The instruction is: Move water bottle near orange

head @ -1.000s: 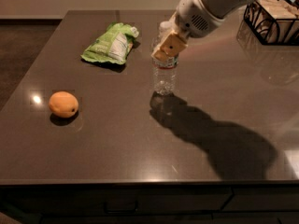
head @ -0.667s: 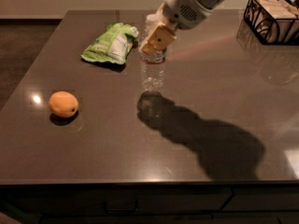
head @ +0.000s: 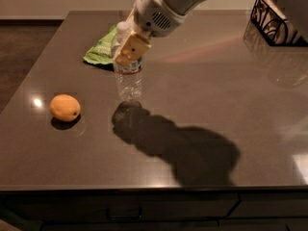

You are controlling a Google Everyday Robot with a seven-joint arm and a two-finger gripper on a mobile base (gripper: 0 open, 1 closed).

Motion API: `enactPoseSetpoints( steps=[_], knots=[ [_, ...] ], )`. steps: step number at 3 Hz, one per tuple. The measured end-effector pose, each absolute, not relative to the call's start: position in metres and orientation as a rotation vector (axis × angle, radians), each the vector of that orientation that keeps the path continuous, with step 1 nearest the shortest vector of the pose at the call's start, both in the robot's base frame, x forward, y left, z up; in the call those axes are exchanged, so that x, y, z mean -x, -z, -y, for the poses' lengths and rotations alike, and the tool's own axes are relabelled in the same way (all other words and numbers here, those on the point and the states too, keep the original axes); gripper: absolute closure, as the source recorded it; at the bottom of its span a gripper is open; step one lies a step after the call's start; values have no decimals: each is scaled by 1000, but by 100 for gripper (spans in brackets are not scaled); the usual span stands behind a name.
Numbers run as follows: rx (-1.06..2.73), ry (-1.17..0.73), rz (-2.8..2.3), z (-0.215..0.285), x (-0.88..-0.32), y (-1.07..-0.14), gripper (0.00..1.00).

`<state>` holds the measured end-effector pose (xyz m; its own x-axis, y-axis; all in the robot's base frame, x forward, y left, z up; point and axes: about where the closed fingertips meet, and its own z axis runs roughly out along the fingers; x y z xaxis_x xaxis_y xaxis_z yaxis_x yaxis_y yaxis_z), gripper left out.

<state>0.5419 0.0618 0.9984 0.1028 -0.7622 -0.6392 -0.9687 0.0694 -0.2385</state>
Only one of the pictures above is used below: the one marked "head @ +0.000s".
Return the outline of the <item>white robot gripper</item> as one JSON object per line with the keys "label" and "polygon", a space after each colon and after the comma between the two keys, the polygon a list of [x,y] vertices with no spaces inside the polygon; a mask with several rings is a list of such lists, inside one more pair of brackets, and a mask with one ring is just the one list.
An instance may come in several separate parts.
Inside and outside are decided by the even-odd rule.
{"label": "white robot gripper", "polygon": [[116,64],[127,66],[139,60],[150,48],[148,38],[168,36],[186,19],[185,15],[175,12],[164,0],[136,0],[134,8],[126,21],[135,31],[129,33],[117,48],[113,60]]}

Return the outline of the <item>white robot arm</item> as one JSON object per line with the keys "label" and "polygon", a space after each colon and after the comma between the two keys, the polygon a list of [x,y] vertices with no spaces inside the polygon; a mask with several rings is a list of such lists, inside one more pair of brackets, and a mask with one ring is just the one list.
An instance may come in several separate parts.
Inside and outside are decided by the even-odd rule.
{"label": "white robot arm", "polygon": [[[114,55],[117,64],[126,66],[140,59],[150,49],[151,38],[170,35],[202,3],[216,0],[135,0],[127,17],[131,29]],[[238,0],[226,0],[228,6]],[[303,37],[308,36],[308,0],[271,0],[294,23]]]}

